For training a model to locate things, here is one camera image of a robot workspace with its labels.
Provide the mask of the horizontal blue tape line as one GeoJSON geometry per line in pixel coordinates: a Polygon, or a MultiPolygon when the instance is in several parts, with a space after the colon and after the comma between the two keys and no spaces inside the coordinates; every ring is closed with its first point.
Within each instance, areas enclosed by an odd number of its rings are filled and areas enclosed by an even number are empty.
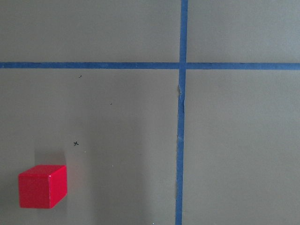
{"type": "Polygon", "coordinates": [[[187,69],[187,70],[299,70],[299,63],[179,63],[179,62],[1,62],[0,68],[41,69],[187,69]]]}

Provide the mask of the vertical blue tape line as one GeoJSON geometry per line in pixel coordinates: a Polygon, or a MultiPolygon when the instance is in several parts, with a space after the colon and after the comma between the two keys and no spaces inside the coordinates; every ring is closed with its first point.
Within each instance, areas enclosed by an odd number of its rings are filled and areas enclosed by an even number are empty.
{"type": "Polygon", "coordinates": [[[184,131],[185,131],[185,89],[187,69],[187,29],[188,0],[181,1],[180,10],[180,57],[179,57],[179,96],[176,156],[176,202],[175,224],[182,224],[183,212],[183,172],[184,172],[184,131]]]}

